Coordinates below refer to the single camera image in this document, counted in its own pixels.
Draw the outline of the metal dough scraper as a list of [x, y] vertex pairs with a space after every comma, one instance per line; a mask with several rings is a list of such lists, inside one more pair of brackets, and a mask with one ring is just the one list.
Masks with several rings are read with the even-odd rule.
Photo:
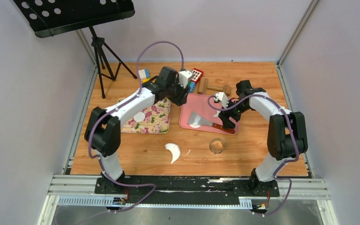
[[225, 128], [223, 128], [222, 125], [211, 122], [210, 120], [202, 117], [201, 115], [197, 114], [196, 112], [192, 112], [190, 114], [187, 124], [208, 126], [208, 127], [212, 127], [214, 129], [220, 130], [220, 131], [224, 131], [225, 133], [235, 134], [235, 129], [230, 129], [230, 128], [225, 129]]

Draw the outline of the wooden dough roller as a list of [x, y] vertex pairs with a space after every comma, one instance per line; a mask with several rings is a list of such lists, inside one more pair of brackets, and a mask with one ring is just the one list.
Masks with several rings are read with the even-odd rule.
[[224, 92], [227, 96], [230, 96], [232, 92], [232, 88], [230, 85], [222, 85], [222, 86], [215, 86], [210, 85], [209, 80], [207, 78], [202, 78], [199, 81], [198, 87], [197, 87], [197, 94], [205, 94], [206, 90], [213, 90], [217, 92]]

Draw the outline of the pink rectangular tray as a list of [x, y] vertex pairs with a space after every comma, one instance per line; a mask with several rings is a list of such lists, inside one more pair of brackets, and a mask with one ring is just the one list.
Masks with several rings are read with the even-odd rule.
[[[224, 131], [220, 131], [208, 126], [200, 126], [199, 128], [191, 128], [187, 121], [192, 112], [196, 112], [202, 117], [210, 120], [211, 122], [222, 125], [222, 121], [219, 117], [213, 117], [219, 111], [214, 110], [208, 105], [208, 95], [200, 95], [200, 94], [192, 94], [189, 93], [187, 97], [187, 102], [181, 106], [180, 115], [179, 115], [179, 126], [184, 129], [191, 129], [196, 131], [205, 131], [211, 133], [225, 134], [230, 135], [229, 133], [225, 133]], [[235, 134], [239, 132], [239, 123], [235, 127]]]

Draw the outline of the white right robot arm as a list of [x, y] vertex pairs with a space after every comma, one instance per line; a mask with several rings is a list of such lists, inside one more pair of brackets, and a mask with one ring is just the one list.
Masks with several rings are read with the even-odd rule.
[[223, 128], [234, 128], [235, 122], [247, 110], [260, 113], [269, 123], [267, 136], [268, 155], [252, 172], [250, 192], [262, 195], [279, 171], [290, 162], [296, 162], [308, 149], [304, 114], [292, 112], [273, 100], [263, 88], [253, 88], [249, 80], [236, 84], [238, 99], [232, 101], [222, 92], [213, 101], [221, 104], [219, 118]]

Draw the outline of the white dough scrap crescent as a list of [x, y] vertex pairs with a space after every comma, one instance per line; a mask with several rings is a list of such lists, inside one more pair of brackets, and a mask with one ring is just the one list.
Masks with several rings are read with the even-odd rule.
[[181, 156], [181, 150], [177, 144], [167, 143], [165, 145], [165, 149], [170, 151], [172, 154], [171, 164], [176, 162]]

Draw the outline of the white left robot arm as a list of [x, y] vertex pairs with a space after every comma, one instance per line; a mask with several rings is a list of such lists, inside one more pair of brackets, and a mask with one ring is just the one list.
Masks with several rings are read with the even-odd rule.
[[143, 109], [165, 98], [181, 106], [186, 103], [190, 90], [188, 82], [193, 74], [189, 70], [176, 71], [162, 67], [158, 76], [142, 83], [135, 93], [106, 109], [95, 107], [90, 115], [84, 138], [88, 143], [90, 158], [99, 160], [107, 188], [114, 194], [121, 193], [125, 181], [117, 150], [121, 143], [121, 128]]

